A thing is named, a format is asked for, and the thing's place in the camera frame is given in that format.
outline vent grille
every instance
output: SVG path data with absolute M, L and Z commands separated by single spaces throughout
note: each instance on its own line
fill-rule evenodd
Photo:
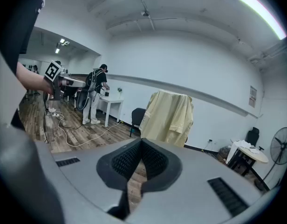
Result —
M 72 158 L 72 159 L 65 159 L 65 160 L 60 160 L 56 161 L 57 166 L 62 167 L 66 165 L 70 165 L 72 163 L 80 162 L 78 158 Z
M 233 217 L 248 208 L 247 204 L 222 180 L 222 178 L 208 180 L 208 183 Z

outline cap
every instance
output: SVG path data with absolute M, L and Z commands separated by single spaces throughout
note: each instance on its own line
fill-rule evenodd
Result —
M 102 68 L 102 69 L 106 69 L 106 72 L 108 71 L 108 70 L 107 70 L 107 65 L 106 65 L 106 64 L 102 64 L 102 65 L 100 66 L 100 68 Z

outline white table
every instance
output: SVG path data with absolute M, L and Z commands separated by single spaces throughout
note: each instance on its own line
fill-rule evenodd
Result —
M 101 101 L 104 101 L 107 103 L 107 109 L 106 109 L 106 117 L 105 117 L 105 127 L 108 127 L 108 118 L 109 118 L 109 111 L 110 111 L 110 105 L 113 103 L 120 103 L 120 107 L 119 110 L 117 112 L 117 119 L 116 121 L 119 122 L 120 117 L 121 117 L 121 111 L 122 111 L 122 106 L 123 106 L 123 99 L 121 98 L 112 98 L 110 96 L 103 96 L 102 98 L 100 98 Z

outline ceiling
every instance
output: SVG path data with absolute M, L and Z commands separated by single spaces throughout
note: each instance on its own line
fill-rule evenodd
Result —
M 269 25 L 239 0 L 83 1 L 89 15 L 102 19 L 112 35 L 153 29 L 194 33 L 222 43 L 263 72 L 287 60 L 285 39 L 280 41 Z M 261 3 L 277 18 L 266 0 Z M 145 9 L 150 19 L 142 16 Z
M 60 44 L 61 38 L 65 39 L 65 41 L 69 41 L 69 45 L 62 46 Z M 66 56 L 67 58 L 80 55 L 89 51 L 88 48 L 82 46 L 79 43 L 76 43 L 75 41 L 67 39 L 66 37 L 62 37 L 50 31 L 42 30 L 40 28 L 33 29 L 30 36 L 29 45 L 42 46 L 43 49 L 49 51 L 52 55 L 55 54 L 55 50 L 58 46 L 58 48 L 60 49 L 60 52 L 58 54 L 61 56 Z

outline white pants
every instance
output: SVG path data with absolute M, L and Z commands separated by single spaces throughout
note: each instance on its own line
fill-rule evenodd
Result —
M 89 100 L 87 102 L 86 107 L 84 107 L 82 115 L 83 121 L 88 121 L 89 120 L 89 108 L 91 107 L 91 121 L 96 122 L 97 118 L 96 118 L 96 111 L 97 111 L 97 106 L 99 103 L 100 97 L 99 94 L 96 95 L 96 91 L 92 91 L 89 94 Z

